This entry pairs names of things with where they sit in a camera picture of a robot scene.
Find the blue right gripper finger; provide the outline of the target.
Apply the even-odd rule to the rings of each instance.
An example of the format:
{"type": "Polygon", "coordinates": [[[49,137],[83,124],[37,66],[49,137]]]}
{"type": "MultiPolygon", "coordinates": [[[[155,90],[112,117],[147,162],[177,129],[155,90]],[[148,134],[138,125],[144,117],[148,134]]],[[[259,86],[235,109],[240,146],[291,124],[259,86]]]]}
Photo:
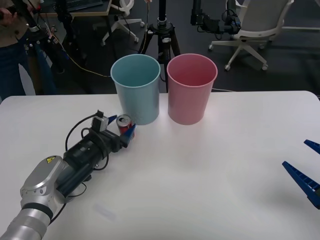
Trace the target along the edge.
{"type": "Polygon", "coordinates": [[[307,145],[308,147],[310,147],[312,150],[314,150],[316,153],[320,154],[320,144],[319,143],[316,143],[316,142],[308,140],[308,139],[306,139],[303,143],[305,145],[307,145]]]}
{"type": "Polygon", "coordinates": [[[308,200],[317,209],[320,208],[320,184],[293,167],[287,161],[282,163],[289,175],[306,194],[308,200]]]}

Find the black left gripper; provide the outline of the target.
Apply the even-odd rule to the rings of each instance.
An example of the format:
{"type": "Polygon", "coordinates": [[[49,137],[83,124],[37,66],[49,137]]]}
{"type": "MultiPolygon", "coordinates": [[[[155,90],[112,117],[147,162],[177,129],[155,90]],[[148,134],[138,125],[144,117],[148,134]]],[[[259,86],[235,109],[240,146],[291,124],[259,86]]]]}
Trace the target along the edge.
{"type": "MultiPolygon", "coordinates": [[[[117,119],[117,115],[109,116],[108,123],[112,123],[117,119]]],[[[109,130],[100,131],[98,135],[102,138],[104,142],[104,147],[108,153],[117,153],[122,148],[127,148],[131,142],[136,129],[136,124],[129,127],[121,135],[117,135],[109,130]]]]}

